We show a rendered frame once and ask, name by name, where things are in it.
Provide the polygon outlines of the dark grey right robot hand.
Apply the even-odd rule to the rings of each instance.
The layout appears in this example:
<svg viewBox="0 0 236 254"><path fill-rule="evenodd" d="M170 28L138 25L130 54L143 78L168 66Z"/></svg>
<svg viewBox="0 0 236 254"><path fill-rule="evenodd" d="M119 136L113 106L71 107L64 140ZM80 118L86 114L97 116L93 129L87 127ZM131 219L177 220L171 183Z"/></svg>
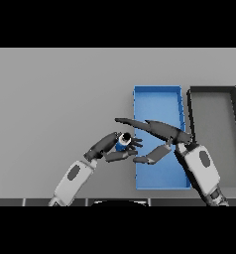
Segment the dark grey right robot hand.
<svg viewBox="0 0 236 254"><path fill-rule="evenodd" d="M188 145L192 141L191 134L161 121L145 120L144 122L141 122L129 118L116 118L115 121L122 124L128 124L140 130L144 130L152 136L165 141L164 145L156 147L148 155L135 157L133 159L134 163L154 165L172 150L171 145L176 145L178 143Z"/></svg>

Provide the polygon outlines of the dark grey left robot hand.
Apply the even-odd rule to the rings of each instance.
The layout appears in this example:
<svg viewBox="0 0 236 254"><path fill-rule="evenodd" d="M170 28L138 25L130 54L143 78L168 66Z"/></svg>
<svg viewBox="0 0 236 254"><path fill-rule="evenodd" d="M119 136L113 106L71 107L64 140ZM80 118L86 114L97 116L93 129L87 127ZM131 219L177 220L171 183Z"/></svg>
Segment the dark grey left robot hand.
<svg viewBox="0 0 236 254"><path fill-rule="evenodd" d="M131 136L131 143L128 145L125 151L118 152L115 149L115 145L119 139L119 137L123 133L121 132L113 132L111 134L106 135L96 144L94 144L84 155L83 157L88 161L91 162L93 159L98 160L105 158L105 161L115 162L125 160L130 156L137 155L138 152L136 148L142 148L143 145L141 144L142 139L138 139Z"/></svg>

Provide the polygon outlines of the blue pipe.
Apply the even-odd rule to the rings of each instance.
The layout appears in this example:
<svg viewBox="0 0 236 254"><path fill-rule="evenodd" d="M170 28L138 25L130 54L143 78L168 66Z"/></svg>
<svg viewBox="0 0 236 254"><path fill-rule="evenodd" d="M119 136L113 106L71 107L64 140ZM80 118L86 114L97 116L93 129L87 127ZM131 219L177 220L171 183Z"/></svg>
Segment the blue pipe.
<svg viewBox="0 0 236 254"><path fill-rule="evenodd" d="M126 132L126 133L123 133L116 145L115 145L115 149L118 151L118 152L121 152L121 151L125 151L126 148L128 147L128 145L131 143L131 134Z"/></svg>

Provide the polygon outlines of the blue bin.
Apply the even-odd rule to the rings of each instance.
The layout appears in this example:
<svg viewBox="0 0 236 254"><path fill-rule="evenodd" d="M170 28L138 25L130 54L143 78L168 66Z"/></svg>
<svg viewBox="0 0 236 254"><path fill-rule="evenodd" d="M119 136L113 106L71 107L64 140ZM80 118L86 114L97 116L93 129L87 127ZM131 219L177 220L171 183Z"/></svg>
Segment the blue bin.
<svg viewBox="0 0 236 254"><path fill-rule="evenodd" d="M185 130L179 85L134 86L134 119L161 121ZM172 150L154 165L136 165L136 189L189 190L190 182Z"/></svg>

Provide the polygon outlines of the dark grey bin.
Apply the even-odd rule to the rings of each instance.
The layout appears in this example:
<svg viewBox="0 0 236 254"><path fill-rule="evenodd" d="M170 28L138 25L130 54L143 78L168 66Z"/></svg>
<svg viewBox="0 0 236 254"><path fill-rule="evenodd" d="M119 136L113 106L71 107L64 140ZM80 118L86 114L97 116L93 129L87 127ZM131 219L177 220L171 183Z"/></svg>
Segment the dark grey bin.
<svg viewBox="0 0 236 254"><path fill-rule="evenodd" d="M191 86L186 93L193 140L204 145L223 188L236 188L236 86Z"/></svg>

